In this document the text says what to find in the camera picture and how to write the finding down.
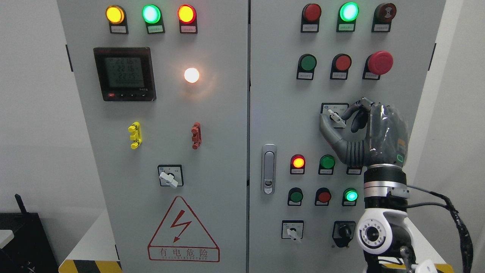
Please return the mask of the gray robotic hand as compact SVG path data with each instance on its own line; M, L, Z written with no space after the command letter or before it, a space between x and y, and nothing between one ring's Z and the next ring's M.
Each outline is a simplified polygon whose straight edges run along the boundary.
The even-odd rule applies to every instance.
M356 116L350 126L352 133L367 128L360 141L348 141L334 129L330 113L320 114L320 132L338 159L352 168L390 164L402 168L408 152L410 134L407 122L397 109L362 97L340 116L341 120Z

